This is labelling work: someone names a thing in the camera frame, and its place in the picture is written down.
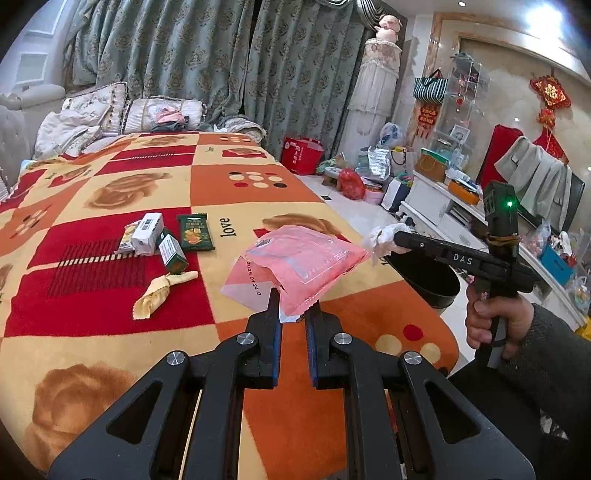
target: red hanging ornament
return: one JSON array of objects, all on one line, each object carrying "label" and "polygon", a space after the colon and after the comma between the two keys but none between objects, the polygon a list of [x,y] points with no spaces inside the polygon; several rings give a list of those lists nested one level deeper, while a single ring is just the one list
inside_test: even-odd
[{"label": "red hanging ornament", "polygon": [[530,80],[530,86],[542,97],[546,107],[553,109],[570,107],[570,98],[553,75]]},{"label": "red hanging ornament", "polygon": [[554,134],[550,131],[549,128],[544,127],[542,129],[541,135],[532,142],[534,145],[541,146],[544,150],[546,150],[550,155],[554,158],[558,158],[562,163],[565,165],[569,164],[569,159],[564,153],[564,150],[556,140]]},{"label": "red hanging ornament", "polygon": [[553,129],[556,125],[556,115],[554,110],[542,108],[538,114],[538,122],[545,125],[547,128]]},{"label": "red hanging ornament", "polygon": [[420,138],[428,138],[437,116],[439,115],[439,105],[424,103],[418,116],[417,135]]}]

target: human hand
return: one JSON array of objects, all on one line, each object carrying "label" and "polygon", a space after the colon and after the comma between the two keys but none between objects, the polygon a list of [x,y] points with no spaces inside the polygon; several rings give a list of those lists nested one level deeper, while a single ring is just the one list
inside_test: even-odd
[{"label": "human hand", "polygon": [[505,360],[512,358],[534,319],[532,304],[521,295],[514,299],[495,297],[489,300],[480,300],[474,285],[468,286],[466,294],[468,296],[466,308],[466,342],[468,345],[474,350],[478,350],[481,343],[490,343],[492,334],[489,329],[492,318],[505,317],[507,319],[507,342],[503,350],[503,358]]}]

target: small green box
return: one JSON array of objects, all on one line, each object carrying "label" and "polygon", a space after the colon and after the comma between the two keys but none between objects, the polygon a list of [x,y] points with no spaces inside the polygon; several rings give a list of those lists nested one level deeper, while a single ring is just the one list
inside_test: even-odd
[{"label": "small green box", "polygon": [[160,250],[162,262],[169,273],[179,275],[189,266],[178,240],[173,237],[170,230],[165,228],[156,240],[156,246]]}]

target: polka dot pattern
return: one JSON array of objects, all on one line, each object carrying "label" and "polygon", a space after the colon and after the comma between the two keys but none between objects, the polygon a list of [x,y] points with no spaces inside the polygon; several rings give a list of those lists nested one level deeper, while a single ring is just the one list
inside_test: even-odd
[{"label": "polka dot pattern", "polygon": [[399,355],[402,351],[402,342],[394,335],[382,335],[378,338],[378,341],[375,342],[375,349],[378,352]]},{"label": "polka dot pattern", "polygon": [[421,338],[423,338],[423,331],[410,323],[403,328],[402,333],[406,340],[410,340],[411,342],[418,342]]},{"label": "polka dot pattern", "polygon": [[435,364],[441,358],[441,350],[435,343],[425,343],[419,353],[431,364]]}]

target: red cloth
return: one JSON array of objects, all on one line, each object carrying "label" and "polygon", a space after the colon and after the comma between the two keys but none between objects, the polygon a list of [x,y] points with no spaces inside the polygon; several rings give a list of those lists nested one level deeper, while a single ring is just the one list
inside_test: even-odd
[{"label": "red cloth", "polygon": [[523,136],[523,132],[518,128],[509,128],[504,125],[497,125],[492,131],[491,143],[488,145],[488,151],[484,158],[484,163],[480,168],[480,172],[476,178],[482,188],[491,180],[501,181],[506,183],[505,179],[501,177],[495,168],[495,163],[507,153],[511,145],[515,143],[519,137]]}]

